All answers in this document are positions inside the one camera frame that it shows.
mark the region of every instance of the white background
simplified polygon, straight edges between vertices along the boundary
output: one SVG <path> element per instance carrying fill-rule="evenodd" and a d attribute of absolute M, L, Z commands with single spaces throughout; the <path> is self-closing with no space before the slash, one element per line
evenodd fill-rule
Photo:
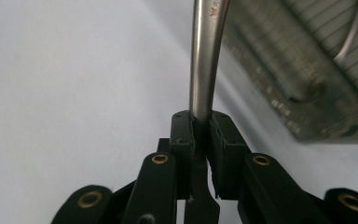
<path fill-rule="evenodd" d="M 0 223 L 49 223 L 75 190 L 136 178 L 187 109 L 192 4 L 0 1 Z M 358 190 L 358 145 L 296 142 L 225 50 L 214 109 L 310 193 Z M 236 214 L 222 203 L 221 223 Z"/>

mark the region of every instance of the white surface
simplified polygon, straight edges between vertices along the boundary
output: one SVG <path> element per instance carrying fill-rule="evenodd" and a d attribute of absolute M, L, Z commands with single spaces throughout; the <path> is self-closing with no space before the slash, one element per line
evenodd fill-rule
<path fill-rule="evenodd" d="M 191 17 L 183 1 L 0 1 L 0 223 L 49 223 L 75 190 L 136 178 L 187 109 Z M 253 151 L 316 196 L 358 190 L 358 145 L 295 142 L 225 51 L 219 66 L 214 109 Z M 223 203 L 221 223 L 236 214 Z"/>

